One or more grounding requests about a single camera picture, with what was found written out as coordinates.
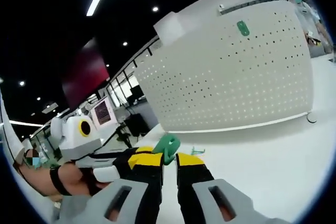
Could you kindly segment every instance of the white counter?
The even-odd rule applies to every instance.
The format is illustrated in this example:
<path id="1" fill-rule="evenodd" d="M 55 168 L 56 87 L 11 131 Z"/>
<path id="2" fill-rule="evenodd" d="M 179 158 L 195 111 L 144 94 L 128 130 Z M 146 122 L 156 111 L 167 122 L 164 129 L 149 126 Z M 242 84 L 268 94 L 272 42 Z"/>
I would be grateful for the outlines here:
<path id="1" fill-rule="evenodd" d="M 176 134 L 179 152 L 205 149 L 201 157 L 215 178 L 248 195 L 265 216 L 296 221 L 323 189 L 336 149 L 336 65 L 328 58 L 312 59 L 317 123 L 302 117 L 253 129 Z M 163 135 L 157 125 L 138 146 L 154 146 Z M 157 223 L 184 223 L 174 163 L 164 169 L 162 197 Z"/>

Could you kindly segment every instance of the black ceiling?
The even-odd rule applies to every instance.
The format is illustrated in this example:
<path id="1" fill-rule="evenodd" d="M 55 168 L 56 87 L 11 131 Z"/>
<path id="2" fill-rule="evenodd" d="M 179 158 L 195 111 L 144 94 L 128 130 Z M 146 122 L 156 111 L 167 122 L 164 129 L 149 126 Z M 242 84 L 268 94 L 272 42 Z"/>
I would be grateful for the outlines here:
<path id="1" fill-rule="evenodd" d="M 59 73 L 92 37 L 113 77 L 156 35 L 153 25 L 158 20 L 197 0 L 102 0 L 95 14 L 86 17 L 91 1 L 6 0 L 0 77 L 10 119 L 44 124 L 55 116 L 42 114 L 48 102 L 58 103 L 56 113 L 66 109 Z M 159 7 L 157 13 L 152 12 L 153 6 Z M 26 82 L 24 87 L 18 84 L 21 80 Z M 34 130 L 28 127 L 22 134 Z"/>

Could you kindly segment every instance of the green clip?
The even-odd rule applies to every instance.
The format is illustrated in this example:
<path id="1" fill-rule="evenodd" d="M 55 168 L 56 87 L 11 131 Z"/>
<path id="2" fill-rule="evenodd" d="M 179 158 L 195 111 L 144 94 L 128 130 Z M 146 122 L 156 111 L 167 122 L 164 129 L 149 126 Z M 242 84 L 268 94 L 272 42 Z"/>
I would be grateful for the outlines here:
<path id="1" fill-rule="evenodd" d="M 163 153 L 164 165 L 169 165 L 175 159 L 175 153 L 181 141 L 172 134 L 164 135 L 153 149 L 152 153 Z"/>
<path id="2" fill-rule="evenodd" d="M 191 151 L 191 155 L 203 154 L 205 153 L 205 149 L 203 151 L 195 151 L 195 147 L 193 147 Z"/>
<path id="3" fill-rule="evenodd" d="M 250 35 L 250 31 L 248 30 L 247 25 L 245 24 L 244 21 L 242 21 L 242 20 L 239 21 L 237 23 L 237 26 L 238 26 L 238 29 L 243 36 L 249 36 Z"/>

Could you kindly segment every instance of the white perforated wall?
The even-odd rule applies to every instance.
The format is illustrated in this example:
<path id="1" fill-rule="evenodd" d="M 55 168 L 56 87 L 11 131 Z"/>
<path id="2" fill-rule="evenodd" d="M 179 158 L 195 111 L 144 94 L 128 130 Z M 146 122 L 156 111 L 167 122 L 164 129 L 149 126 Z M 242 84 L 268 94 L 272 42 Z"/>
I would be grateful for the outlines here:
<path id="1" fill-rule="evenodd" d="M 248 6 L 155 51 L 135 73 L 162 127 L 225 130 L 309 112 L 310 55 L 293 8 L 288 1 Z"/>

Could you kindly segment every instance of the yellow circle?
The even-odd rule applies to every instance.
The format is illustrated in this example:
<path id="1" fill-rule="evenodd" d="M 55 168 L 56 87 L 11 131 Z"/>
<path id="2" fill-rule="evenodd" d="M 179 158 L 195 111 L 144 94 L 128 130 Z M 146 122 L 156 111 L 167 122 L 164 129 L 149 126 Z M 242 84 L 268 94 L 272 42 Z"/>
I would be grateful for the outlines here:
<path id="1" fill-rule="evenodd" d="M 85 120 L 81 120 L 80 122 L 79 122 L 79 124 L 78 124 L 78 128 L 79 128 L 79 132 L 80 132 L 80 134 L 83 136 L 83 137 L 87 137 L 87 136 L 89 136 L 89 134 L 86 134 L 83 130 L 82 130 L 82 123 L 84 123 L 84 122 L 86 122 L 86 123 L 88 123 L 87 121 L 85 121 Z"/>

